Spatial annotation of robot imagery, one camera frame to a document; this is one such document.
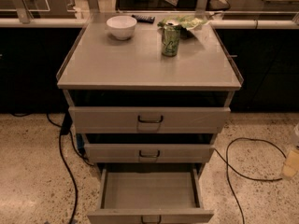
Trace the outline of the white and yellow gripper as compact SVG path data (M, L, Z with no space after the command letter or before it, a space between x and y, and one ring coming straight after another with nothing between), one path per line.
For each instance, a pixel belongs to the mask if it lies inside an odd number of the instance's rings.
M299 172L299 124L293 128L292 143L294 148L288 153L281 170L281 176L287 180Z

